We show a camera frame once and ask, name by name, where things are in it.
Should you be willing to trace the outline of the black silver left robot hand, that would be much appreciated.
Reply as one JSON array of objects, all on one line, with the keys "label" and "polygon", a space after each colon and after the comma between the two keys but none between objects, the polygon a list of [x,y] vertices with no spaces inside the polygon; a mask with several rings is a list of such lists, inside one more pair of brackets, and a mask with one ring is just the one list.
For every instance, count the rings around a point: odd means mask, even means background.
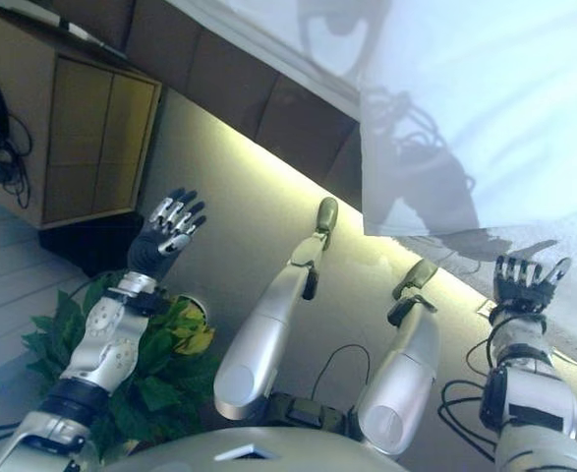
[{"label": "black silver left robot hand", "polygon": [[164,197],[132,242],[128,270],[160,282],[206,221],[205,202],[195,190],[176,189]]}]

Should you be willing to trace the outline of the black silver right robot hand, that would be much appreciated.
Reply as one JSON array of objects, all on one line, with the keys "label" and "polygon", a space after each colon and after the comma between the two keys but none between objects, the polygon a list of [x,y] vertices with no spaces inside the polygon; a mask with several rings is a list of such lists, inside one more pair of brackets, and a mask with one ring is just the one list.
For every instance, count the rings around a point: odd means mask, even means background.
[{"label": "black silver right robot hand", "polygon": [[570,258],[563,258],[545,271],[541,263],[500,255],[493,271],[494,301],[512,312],[542,313],[571,265]]}]

